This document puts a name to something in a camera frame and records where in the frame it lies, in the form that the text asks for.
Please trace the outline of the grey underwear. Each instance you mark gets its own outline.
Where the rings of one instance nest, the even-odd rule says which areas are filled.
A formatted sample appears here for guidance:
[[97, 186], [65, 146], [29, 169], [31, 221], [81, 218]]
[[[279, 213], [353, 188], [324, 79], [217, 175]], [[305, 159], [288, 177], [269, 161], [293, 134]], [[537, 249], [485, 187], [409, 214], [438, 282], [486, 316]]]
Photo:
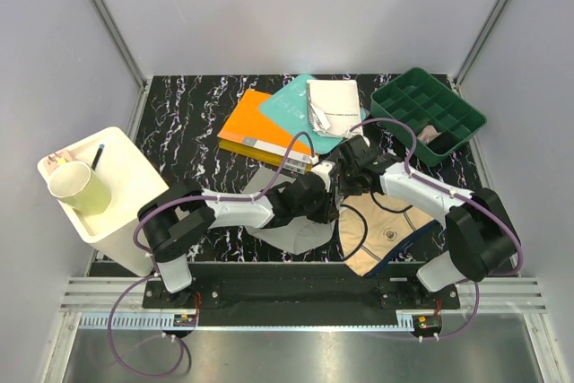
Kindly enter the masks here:
[[[260, 167], [247, 183], [241, 193], [253, 194], [262, 190], [272, 179], [274, 170]], [[274, 182], [278, 186], [283, 182], [294, 182], [295, 178], [280, 174]], [[273, 229], [260, 229], [245, 226], [248, 234], [261, 239], [263, 242], [279, 248], [281, 251], [300, 255], [311, 249], [325, 245], [334, 234], [335, 222], [329, 224], [317, 223], [301, 216], [294, 218], [289, 224]]]

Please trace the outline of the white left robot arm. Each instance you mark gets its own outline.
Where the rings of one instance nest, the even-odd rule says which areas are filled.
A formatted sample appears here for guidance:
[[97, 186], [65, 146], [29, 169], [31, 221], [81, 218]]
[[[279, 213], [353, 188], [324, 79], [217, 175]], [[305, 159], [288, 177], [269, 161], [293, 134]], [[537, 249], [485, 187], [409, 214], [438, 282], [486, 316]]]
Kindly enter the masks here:
[[314, 172], [252, 194], [218, 193], [186, 180], [139, 210], [134, 243], [151, 255], [162, 297], [182, 308], [194, 295], [187, 252], [210, 229], [250, 228], [291, 253], [314, 248], [332, 232], [334, 196], [332, 179]]

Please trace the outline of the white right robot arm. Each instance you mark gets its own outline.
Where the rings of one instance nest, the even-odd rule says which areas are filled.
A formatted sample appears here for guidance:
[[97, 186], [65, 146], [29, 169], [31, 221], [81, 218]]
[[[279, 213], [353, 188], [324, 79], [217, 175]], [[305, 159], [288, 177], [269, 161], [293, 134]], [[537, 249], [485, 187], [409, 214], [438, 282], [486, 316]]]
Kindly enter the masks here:
[[343, 196], [338, 235], [344, 262], [358, 275], [375, 274], [405, 247], [439, 225], [447, 250], [420, 267], [407, 285], [408, 300], [427, 308], [439, 290], [479, 283], [523, 251], [498, 195], [452, 187], [382, 153], [357, 135], [335, 153]]

